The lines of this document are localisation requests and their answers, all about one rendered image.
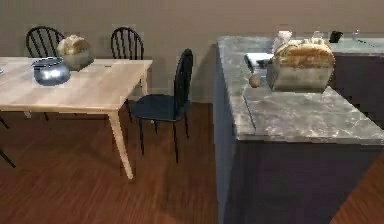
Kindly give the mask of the grey marble kitchen counter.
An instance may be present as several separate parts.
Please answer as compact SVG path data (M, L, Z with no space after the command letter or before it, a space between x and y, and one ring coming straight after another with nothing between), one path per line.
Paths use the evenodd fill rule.
M244 56L267 37L217 39L213 123L218 224L330 224L371 163L384 130L332 88L249 85Z

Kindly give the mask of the black spindle-back chair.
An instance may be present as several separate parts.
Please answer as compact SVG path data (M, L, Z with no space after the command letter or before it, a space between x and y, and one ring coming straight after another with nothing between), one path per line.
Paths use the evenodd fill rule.
M112 32L110 48L114 59L144 59L144 43L140 35L130 27L119 27Z
M25 45L31 58L57 57L57 47L64 35L48 26L31 28L25 37Z
M138 120L141 153L144 153L142 121L152 120L155 133L158 122L170 122L173 127L175 160L178 160L176 123L184 120L186 137L189 137L187 111L190 106L189 93L193 71L193 52L186 48L178 61L173 83L173 94L148 94L130 106L130 113Z

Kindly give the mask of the light wooden dining table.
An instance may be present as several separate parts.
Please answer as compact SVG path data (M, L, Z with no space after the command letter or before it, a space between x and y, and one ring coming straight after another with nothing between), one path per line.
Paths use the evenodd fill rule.
M136 85L148 93L150 60L96 59L57 86L36 82L27 57L0 57L0 111L106 114L128 178L133 171L126 152L119 110Z

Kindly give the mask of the white salt shaker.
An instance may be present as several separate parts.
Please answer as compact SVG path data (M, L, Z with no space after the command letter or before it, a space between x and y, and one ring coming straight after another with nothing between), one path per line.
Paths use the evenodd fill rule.
M280 47L284 46L292 37L291 31L279 31L274 40L273 50L276 51Z

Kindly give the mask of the silver toaster with bread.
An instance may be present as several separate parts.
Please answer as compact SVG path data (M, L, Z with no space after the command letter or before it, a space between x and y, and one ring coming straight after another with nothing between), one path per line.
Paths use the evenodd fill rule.
M273 92L323 93L334 65L331 47L322 38L289 40L268 61L267 84Z

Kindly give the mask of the shiny silver kettle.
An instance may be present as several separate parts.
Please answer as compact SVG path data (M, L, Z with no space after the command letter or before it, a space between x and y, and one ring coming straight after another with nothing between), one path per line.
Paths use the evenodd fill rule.
M35 81L43 86L55 86L67 82L71 73L62 57L41 58L32 63Z

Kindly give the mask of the silver sink tap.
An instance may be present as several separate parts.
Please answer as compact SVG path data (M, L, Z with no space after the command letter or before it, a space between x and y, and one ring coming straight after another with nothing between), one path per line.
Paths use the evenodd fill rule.
M358 29L355 30L355 31L353 32L352 39L355 40L356 42L367 43L366 41L361 40L360 37L359 37L359 35L360 35L360 30L358 30Z

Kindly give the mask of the black-handled wooden spoon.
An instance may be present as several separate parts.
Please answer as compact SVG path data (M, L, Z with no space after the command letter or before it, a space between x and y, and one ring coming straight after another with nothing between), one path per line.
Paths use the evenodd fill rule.
M255 73L254 66L251 63L251 60L248 58L247 55L244 56L244 60L251 72L251 75L249 77L249 85L252 88L258 88L260 86L260 78L259 76Z

